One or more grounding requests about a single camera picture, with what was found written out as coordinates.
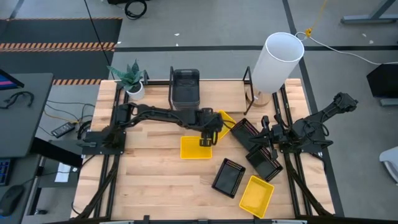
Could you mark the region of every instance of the floor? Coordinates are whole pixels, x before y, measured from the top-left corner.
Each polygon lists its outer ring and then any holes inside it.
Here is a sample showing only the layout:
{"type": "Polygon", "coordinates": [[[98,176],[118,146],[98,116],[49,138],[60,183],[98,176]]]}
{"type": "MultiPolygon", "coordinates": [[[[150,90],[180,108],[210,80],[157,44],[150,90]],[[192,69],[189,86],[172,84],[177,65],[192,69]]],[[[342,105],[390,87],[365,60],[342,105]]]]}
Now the floor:
{"type": "MultiPolygon", "coordinates": [[[[332,46],[396,45],[398,24],[340,24],[342,16],[369,14],[379,2],[381,0],[329,1],[313,37],[332,46]]],[[[123,5],[111,6],[101,0],[87,0],[87,3],[93,17],[124,17],[120,8],[123,5]]],[[[312,26],[323,1],[307,0],[304,4],[294,0],[151,0],[147,4],[148,11],[141,19],[123,20],[119,49],[114,53],[112,66],[125,69],[127,63],[138,59],[140,67],[146,69],[152,79],[167,78],[170,66],[197,68],[202,78],[239,78],[246,66],[254,68],[259,55],[257,49],[264,45],[268,35],[291,32],[293,26],[304,31],[312,26]],[[294,24],[287,19],[286,2],[294,24]],[[192,47],[192,50],[178,47],[192,47]]],[[[0,18],[8,18],[13,11],[17,18],[88,17],[83,0],[3,0],[0,3],[0,18]],[[16,5],[20,5],[18,11],[14,11],[16,5]]],[[[388,13],[398,13],[398,3],[393,4],[388,13]]],[[[303,43],[316,45],[311,40],[303,43]]],[[[398,51],[375,48],[370,51],[359,48],[352,53],[376,62],[397,61],[398,51]]],[[[378,161],[382,151],[398,145],[393,129],[398,125],[398,110],[380,107],[371,95],[365,76],[377,66],[330,51],[308,50],[304,61],[305,67],[297,66],[291,77],[305,81],[312,111],[314,103],[321,110],[339,91],[359,101],[356,111],[326,122],[331,132],[329,139],[335,142],[329,152],[345,216],[398,220],[397,186],[378,161]]],[[[50,99],[94,103],[97,91],[98,86],[55,86],[50,99]]],[[[76,115],[81,113],[81,105],[55,106],[76,115]]],[[[86,114],[92,113],[90,110],[87,108],[86,114]]],[[[66,116],[57,111],[48,112],[66,116]]],[[[48,131],[61,124],[63,121],[46,116],[40,122],[48,131]]],[[[37,135],[49,139],[42,130],[38,130],[37,135]]],[[[74,189],[62,190],[63,198],[50,200],[53,195],[60,195],[60,191],[43,192],[39,207],[50,213],[25,217],[24,223],[66,220],[74,189]]]]}

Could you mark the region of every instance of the potted plant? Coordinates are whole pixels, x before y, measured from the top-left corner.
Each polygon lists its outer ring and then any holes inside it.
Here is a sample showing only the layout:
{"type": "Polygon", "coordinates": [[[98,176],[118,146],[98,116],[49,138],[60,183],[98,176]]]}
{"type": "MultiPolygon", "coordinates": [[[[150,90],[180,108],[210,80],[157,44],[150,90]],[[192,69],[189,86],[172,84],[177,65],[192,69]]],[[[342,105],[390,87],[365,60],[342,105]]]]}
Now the potted plant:
{"type": "Polygon", "coordinates": [[[107,68],[110,72],[116,74],[120,78],[120,81],[117,81],[117,83],[123,86],[133,100],[140,100],[144,97],[144,85],[140,79],[146,74],[146,71],[139,70],[137,60],[134,62],[132,67],[127,64],[127,72],[121,72],[111,66],[107,66],[107,68]]]}

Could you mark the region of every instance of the black mesh basket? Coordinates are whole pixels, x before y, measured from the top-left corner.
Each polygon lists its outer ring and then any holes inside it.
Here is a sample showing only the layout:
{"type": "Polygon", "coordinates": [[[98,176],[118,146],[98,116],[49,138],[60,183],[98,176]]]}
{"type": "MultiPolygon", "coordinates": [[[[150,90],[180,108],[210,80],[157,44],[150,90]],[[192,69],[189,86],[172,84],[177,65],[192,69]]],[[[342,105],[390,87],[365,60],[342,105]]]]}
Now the black mesh basket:
{"type": "Polygon", "coordinates": [[[271,160],[271,154],[265,147],[250,141],[259,131],[246,118],[235,124],[231,133],[249,151],[246,159],[265,181],[269,182],[283,170],[277,160],[271,160]]]}
{"type": "Polygon", "coordinates": [[[245,170],[243,166],[225,158],[211,187],[234,198],[245,170]]]}

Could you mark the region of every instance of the white pot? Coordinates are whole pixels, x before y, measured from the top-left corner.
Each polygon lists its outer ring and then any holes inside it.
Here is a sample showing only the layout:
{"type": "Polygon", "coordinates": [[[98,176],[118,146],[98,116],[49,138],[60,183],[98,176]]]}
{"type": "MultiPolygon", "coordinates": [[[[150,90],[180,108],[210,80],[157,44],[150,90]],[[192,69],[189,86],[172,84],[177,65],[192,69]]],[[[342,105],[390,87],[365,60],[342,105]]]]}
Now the white pot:
{"type": "Polygon", "coordinates": [[[141,88],[139,89],[138,92],[131,93],[131,92],[127,91],[127,94],[128,94],[128,95],[131,97],[131,99],[133,99],[133,100],[141,100],[141,99],[144,97],[144,95],[145,95],[144,85],[142,84],[141,81],[140,81],[139,83],[140,83],[140,85],[141,85],[141,88]]]}

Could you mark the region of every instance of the yellow tray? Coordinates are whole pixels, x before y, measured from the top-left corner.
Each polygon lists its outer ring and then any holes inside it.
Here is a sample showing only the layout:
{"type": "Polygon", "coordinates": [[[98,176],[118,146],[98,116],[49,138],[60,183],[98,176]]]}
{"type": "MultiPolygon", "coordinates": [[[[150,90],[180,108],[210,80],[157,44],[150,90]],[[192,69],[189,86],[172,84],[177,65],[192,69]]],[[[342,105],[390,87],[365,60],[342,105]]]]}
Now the yellow tray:
{"type": "Polygon", "coordinates": [[[211,146],[199,146],[200,136],[182,136],[180,157],[181,159],[211,159],[211,146]]]}
{"type": "Polygon", "coordinates": [[[273,192],[273,185],[252,175],[244,190],[239,207],[259,218],[264,218],[273,192]]]}
{"type": "MultiPolygon", "coordinates": [[[[234,124],[236,124],[235,120],[230,117],[225,111],[219,110],[219,113],[221,113],[221,116],[223,117],[224,123],[228,125],[228,127],[233,128],[234,124]]],[[[221,140],[227,133],[229,132],[229,128],[227,128],[225,125],[223,125],[223,129],[218,133],[218,140],[221,140]]]]}

